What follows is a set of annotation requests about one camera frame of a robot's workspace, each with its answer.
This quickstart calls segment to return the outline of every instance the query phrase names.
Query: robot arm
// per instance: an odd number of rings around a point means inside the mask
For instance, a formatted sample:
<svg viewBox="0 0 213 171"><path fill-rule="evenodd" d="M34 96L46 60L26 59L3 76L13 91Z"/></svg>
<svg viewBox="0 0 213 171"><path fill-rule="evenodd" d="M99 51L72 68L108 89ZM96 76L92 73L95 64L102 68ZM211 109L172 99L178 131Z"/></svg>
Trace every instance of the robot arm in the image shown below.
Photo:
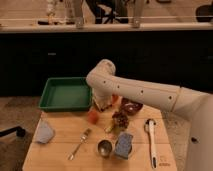
<svg viewBox="0 0 213 171"><path fill-rule="evenodd" d="M186 171L213 170L213 95L174 85L125 79L114 76L115 66L109 60L100 61L87 75L93 97L100 108L109 105L117 94L160 110L172 112L190 121L191 131Z"/></svg>

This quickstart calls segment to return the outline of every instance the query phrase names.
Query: fork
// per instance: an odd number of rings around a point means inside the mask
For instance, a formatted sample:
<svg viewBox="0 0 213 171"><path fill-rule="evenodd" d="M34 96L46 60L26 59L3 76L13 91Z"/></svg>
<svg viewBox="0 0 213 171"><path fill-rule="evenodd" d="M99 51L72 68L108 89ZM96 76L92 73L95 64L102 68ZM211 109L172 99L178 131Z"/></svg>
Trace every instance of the fork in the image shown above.
<svg viewBox="0 0 213 171"><path fill-rule="evenodd" d="M83 142L85 142L85 140L87 139L88 135L90 134L92 130L91 129L86 129L86 131L84 131L84 133L81 136L81 141L80 143L76 146L76 148L73 150L73 152L69 155L68 160L73 160L75 157L75 154L77 153L78 149L80 148L81 144Z"/></svg>

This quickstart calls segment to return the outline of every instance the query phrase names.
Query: green tray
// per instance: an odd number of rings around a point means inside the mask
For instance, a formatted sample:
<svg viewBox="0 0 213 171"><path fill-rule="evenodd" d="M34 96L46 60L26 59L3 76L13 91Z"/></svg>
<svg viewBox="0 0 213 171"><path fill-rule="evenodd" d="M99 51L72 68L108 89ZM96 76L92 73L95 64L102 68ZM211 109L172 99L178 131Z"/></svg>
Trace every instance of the green tray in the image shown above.
<svg viewBox="0 0 213 171"><path fill-rule="evenodd" d="M85 77L49 78L39 108L45 112L87 111L92 104Z"/></svg>

